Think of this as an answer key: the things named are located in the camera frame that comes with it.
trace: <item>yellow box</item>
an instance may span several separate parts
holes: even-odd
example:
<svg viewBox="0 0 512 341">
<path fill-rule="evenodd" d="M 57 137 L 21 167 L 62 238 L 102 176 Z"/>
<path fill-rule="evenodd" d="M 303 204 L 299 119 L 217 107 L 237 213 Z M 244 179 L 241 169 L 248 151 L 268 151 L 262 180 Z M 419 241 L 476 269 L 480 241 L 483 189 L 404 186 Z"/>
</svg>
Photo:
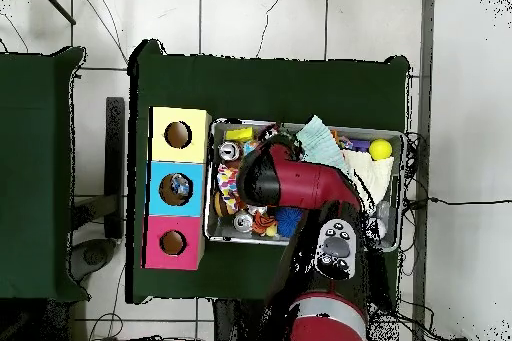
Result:
<svg viewBox="0 0 512 341">
<path fill-rule="evenodd" d="M 226 141 L 249 141 L 253 139 L 252 126 L 242 129 L 231 129 L 226 131 Z"/>
<path fill-rule="evenodd" d="M 182 122 L 190 137 L 183 148 L 172 147 L 166 135 L 173 122 Z M 206 163 L 211 117 L 205 110 L 153 107 L 151 159 L 161 162 Z"/>
</svg>

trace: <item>blue box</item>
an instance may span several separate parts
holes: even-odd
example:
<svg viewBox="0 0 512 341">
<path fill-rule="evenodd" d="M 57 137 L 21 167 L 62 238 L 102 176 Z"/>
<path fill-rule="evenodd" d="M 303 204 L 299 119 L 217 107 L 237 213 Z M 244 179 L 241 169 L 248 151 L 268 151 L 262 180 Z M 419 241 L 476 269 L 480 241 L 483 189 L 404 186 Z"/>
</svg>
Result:
<svg viewBox="0 0 512 341">
<path fill-rule="evenodd" d="M 192 196 L 180 206 L 162 200 L 159 193 L 162 179 L 169 174 L 181 173 L 192 181 Z M 204 165 L 198 163 L 151 162 L 149 182 L 149 214 L 154 216 L 201 216 L 204 196 Z"/>
</svg>

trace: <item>black stand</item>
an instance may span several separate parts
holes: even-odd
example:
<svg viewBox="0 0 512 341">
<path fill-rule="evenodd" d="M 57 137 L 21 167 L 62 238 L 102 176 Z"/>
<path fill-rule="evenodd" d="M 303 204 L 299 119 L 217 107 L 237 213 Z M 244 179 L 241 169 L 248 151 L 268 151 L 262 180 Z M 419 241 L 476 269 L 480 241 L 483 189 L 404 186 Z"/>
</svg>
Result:
<svg viewBox="0 0 512 341">
<path fill-rule="evenodd" d="M 104 195 L 74 205 L 73 230 L 104 217 L 105 237 L 119 239 L 124 234 L 124 122 L 124 99 L 107 98 Z"/>
<path fill-rule="evenodd" d="M 66 18 L 66 20 L 71 23 L 71 25 L 76 25 L 76 20 L 73 19 L 69 13 L 66 11 L 66 9 L 64 7 L 62 7 L 60 5 L 60 3 L 57 1 L 57 0 L 48 0 L 53 7 L 55 7 L 57 9 L 57 11 L 62 14 L 62 16 L 64 16 Z"/>
</svg>

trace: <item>hole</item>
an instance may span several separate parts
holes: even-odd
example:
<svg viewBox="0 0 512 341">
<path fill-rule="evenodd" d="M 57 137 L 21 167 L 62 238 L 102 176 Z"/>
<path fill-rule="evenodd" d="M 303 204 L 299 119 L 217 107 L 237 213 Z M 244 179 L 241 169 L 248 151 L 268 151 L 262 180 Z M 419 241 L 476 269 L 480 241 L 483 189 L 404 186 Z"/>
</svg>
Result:
<svg viewBox="0 0 512 341">
<path fill-rule="evenodd" d="M 170 173 L 160 182 L 158 192 L 164 203 L 183 206 L 192 197 L 192 181 L 182 173 Z"/>
<path fill-rule="evenodd" d="M 192 141 L 192 129 L 185 122 L 172 122 L 164 133 L 165 141 L 173 148 L 185 148 Z"/>
<path fill-rule="evenodd" d="M 185 236 L 179 231 L 168 231 L 160 237 L 160 248 L 165 254 L 177 256 L 187 247 Z"/>
</svg>

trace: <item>black cable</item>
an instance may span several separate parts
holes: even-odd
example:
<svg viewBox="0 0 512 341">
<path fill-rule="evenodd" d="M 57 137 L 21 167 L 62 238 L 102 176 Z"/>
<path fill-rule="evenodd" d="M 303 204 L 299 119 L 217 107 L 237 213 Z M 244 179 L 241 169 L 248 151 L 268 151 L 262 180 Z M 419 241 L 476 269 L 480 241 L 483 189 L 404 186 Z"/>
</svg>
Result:
<svg viewBox="0 0 512 341">
<path fill-rule="evenodd" d="M 504 203 L 512 203 L 512 199 L 506 199 L 506 200 L 495 200 L 495 201 L 463 201 L 463 202 L 449 202 L 442 200 L 437 197 L 428 197 L 428 200 L 430 200 L 432 203 L 443 203 L 447 204 L 448 206 L 465 206 L 467 204 L 504 204 Z"/>
<path fill-rule="evenodd" d="M 423 305 L 423 304 L 419 304 L 419 303 L 412 303 L 412 302 L 409 302 L 409 301 L 404 300 L 404 299 L 402 299 L 402 298 L 399 298 L 399 300 L 400 300 L 401 302 L 404 302 L 404 303 L 410 304 L 411 306 L 418 306 L 418 307 L 422 307 L 422 308 L 423 308 L 423 309 L 425 309 L 425 310 L 428 310 L 428 311 L 430 312 L 430 325 L 429 325 L 428 329 L 429 329 L 429 330 L 432 330 L 432 327 L 433 327 L 433 325 L 434 325 L 434 311 L 433 311 L 430 307 L 428 307 L 428 306 L 426 306 L 426 305 Z"/>
<path fill-rule="evenodd" d="M 96 11 L 96 8 L 92 5 L 92 3 L 89 1 L 89 0 L 86 0 L 89 5 L 91 6 L 92 10 L 94 11 L 94 13 L 96 13 L 96 16 L 98 16 L 98 19 L 100 20 L 101 24 L 105 27 L 105 29 L 107 30 L 108 34 L 110 35 L 110 37 L 112 38 L 112 40 L 114 41 L 114 43 L 116 44 L 117 48 L 119 49 L 119 51 L 121 52 L 121 55 L 123 56 L 123 59 L 125 61 L 126 64 L 128 64 L 128 59 L 126 58 L 126 56 L 124 55 L 123 53 L 123 50 L 121 48 L 121 44 L 118 44 L 116 39 L 114 38 L 114 36 L 112 35 L 112 33 L 110 32 L 110 30 L 107 28 L 107 25 L 105 25 L 105 22 L 103 22 L 103 19 L 101 18 L 101 16 L 99 15 L 99 13 Z"/>
<path fill-rule="evenodd" d="M 119 319 L 119 322 L 121 322 L 121 328 L 119 329 L 119 331 L 114 335 L 114 337 L 118 336 L 121 331 L 123 330 L 123 320 L 121 319 L 121 317 L 116 314 L 116 313 L 112 313 L 112 312 L 109 312 L 109 313 L 104 313 L 103 315 L 101 315 L 98 319 L 96 319 L 96 321 L 94 322 L 94 325 L 92 326 L 92 330 L 91 330 L 91 333 L 89 334 L 89 341 L 97 341 L 97 340 L 93 340 L 92 339 L 92 336 L 94 334 L 94 330 L 96 329 L 96 326 L 98 325 L 98 322 L 100 322 L 105 316 L 109 316 L 109 315 L 112 315 L 112 320 L 114 319 L 114 317 L 118 318 Z"/>
<path fill-rule="evenodd" d="M 267 31 L 267 26 L 268 26 L 268 14 L 269 12 L 274 8 L 274 6 L 277 4 L 279 0 L 276 0 L 276 2 L 274 4 L 272 4 L 272 7 L 270 7 L 268 10 L 267 10 L 267 13 L 266 13 L 266 16 L 267 16 L 267 23 L 265 23 L 265 28 L 263 29 L 263 33 L 261 34 L 261 41 L 260 41 L 260 48 L 258 49 L 258 52 L 256 53 L 256 58 L 259 57 L 260 55 L 260 51 L 261 51 L 261 47 L 263 46 L 263 38 L 265 37 L 265 32 Z"/>
<path fill-rule="evenodd" d="M 18 30 L 16 29 L 16 26 L 14 26 L 14 23 L 11 22 L 11 19 L 9 19 L 7 17 L 6 14 L 4 13 L 0 13 L 0 16 L 3 16 L 7 19 L 7 21 L 11 24 L 11 26 L 14 28 L 14 30 L 16 31 L 16 33 L 18 34 L 18 36 L 20 37 L 21 39 L 21 42 L 23 43 L 23 45 L 25 46 L 25 50 L 27 50 L 27 53 L 28 53 L 28 47 L 27 47 L 27 44 L 25 43 L 25 41 L 23 40 L 23 37 L 21 36 L 21 34 L 18 32 Z"/>
<path fill-rule="evenodd" d="M 112 24 L 114 25 L 114 29 L 116 31 L 117 44 L 119 45 L 119 47 L 121 47 L 121 40 L 119 39 L 119 32 L 117 32 L 117 26 L 116 26 L 116 22 L 114 21 L 114 16 L 112 16 L 110 8 L 108 7 L 105 0 L 101 0 L 101 1 L 103 1 L 103 4 L 105 4 L 105 7 L 107 8 L 108 14 L 110 15 L 110 20 L 112 20 Z"/>
<path fill-rule="evenodd" d="M 126 263 L 123 265 L 123 269 L 121 269 L 121 273 L 119 274 L 119 280 L 117 281 L 117 288 L 116 288 L 116 299 L 114 300 L 114 309 L 112 310 L 112 319 L 110 320 L 110 328 L 108 329 L 108 336 L 110 337 L 111 334 L 112 334 L 112 326 L 114 325 L 114 314 L 116 313 L 116 306 L 117 306 L 117 296 L 119 295 L 119 285 L 121 284 L 121 278 L 123 277 L 123 273 L 124 273 L 124 269 L 126 268 Z"/>
</svg>

